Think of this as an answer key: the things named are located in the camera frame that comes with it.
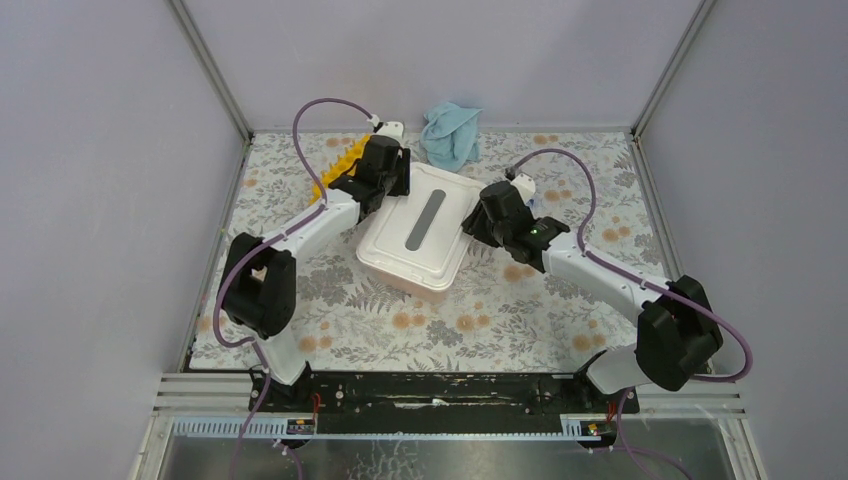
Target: floral pattern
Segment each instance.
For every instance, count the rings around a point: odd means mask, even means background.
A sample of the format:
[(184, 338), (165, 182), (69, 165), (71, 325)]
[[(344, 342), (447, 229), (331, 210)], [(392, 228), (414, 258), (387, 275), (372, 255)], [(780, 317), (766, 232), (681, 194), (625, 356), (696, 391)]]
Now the floral pattern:
[[(356, 134), (303, 134), (301, 144), (316, 169), (327, 169)], [(416, 134), (407, 144), (418, 152)], [(584, 159), (598, 190), (598, 210), (587, 227), (597, 248), (661, 275), (659, 247), (651, 231), (627, 142), (622, 133), (482, 133), (481, 160), (461, 175), (484, 183), (542, 147), (561, 147)], [(532, 210), (577, 226), (589, 208), (580, 168), (546, 154), (522, 171), (536, 181)], [(311, 198), (309, 177), (289, 134), (259, 134), (245, 168), (226, 245), (240, 232), (262, 235), (302, 211)], [(448, 297), (429, 304), (373, 278), (356, 259), (367, 223), (298, 264), (298, 309), (291, 328), (298, 348), (315, 369), (552, 371), (577, 369), (604, 348), (632, 343), (634, 326), (610, 306), (568, 281), (512, 261), (503, 249), (472, 242)], [(214, 295), (225, 254), (197, 319), (191, 369), (245, 369), (258, 363), (248, 347), (226, 349), (211, 331)], [(222, 313), (224, 336), (248, 332)]]

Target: table surface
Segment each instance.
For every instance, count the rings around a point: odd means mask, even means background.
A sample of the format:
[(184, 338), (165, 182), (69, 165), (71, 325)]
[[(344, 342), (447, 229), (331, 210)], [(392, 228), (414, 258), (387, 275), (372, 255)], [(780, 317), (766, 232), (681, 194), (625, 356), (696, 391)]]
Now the table surface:
[[(327, 169), (361, 134), (302, 134), (303, 150)], [(407, 134), (421, 161), (417, 134)], [(481, 133), (481, 160), (458, 172), (484, 183), (539, 148), (561, 147), (589, 166), (598, 209), (589, 243), (646, 273), (662, 275), (658, 244), (624, 133)], [(522, 169), (536, 181), (532, 210), (576, 228), (589, 209), (589, 188), (568, 158), (545, 154)], [(258, 134), (245, 167), (224, 243), (241, 232), (262, 235), (302, 211), (311, 183), (290, 134)], [(430, 304), (373, 278), (356, 259), (366, 223), (298, 264), (298, 314), (291, 328), (313, 369), (571, 372), (594, 353), (635, 341), (635, 327), (565, 278), (512, 261), (503, 249), (469, 247), (448, 297)], [(226, 349), (211, 331), (221, 255), (197, 318), (188, 367), (245, 369), (259, 363), (248, 347)], [(222, 314), (225, 337), (248, 332)]]

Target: black mounting bar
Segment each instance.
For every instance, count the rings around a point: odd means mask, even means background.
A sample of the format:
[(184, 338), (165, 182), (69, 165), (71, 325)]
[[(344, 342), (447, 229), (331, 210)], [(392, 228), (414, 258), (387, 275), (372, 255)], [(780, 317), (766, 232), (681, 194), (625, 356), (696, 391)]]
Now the black mounting bar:
[[(560, 415), (605, 415), (621, 398), (600, 394), (583, 373), (341, 372), (307, 365), (291, 386), (272, 382), (259, 411), (311, 413), (320, 398), (324, 434), (558, 433)], [(253, 389), (264, 381), (254, 374)], [(637, 413), (638, 400), (624, 411)]]

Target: blue cloth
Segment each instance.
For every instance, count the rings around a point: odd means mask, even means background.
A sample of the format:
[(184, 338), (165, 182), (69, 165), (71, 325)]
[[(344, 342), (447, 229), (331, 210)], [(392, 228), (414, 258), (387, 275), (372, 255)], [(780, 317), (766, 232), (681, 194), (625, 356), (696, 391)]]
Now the blue cloth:
[(427, 126), (421, 131), (420, 145), (427, 160), (449, 172), (459, 170), (466, 161), (477, 161), (477, 116), (482, 111), (445, 102), (425, 113)]

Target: cable clip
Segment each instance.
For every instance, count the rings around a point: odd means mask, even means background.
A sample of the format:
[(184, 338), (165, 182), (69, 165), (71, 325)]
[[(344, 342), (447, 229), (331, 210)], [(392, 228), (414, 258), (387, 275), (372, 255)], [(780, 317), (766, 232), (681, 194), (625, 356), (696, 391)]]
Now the cable clip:
[(370, 123), (371, 126), (373, 126), (376, 129), (377, 126), (380, 125), (380, 123), (382, 123), (382, 122), (380, 121), (379, 115), (371, 115), (371, 118), (368, 119), (368, 123)]

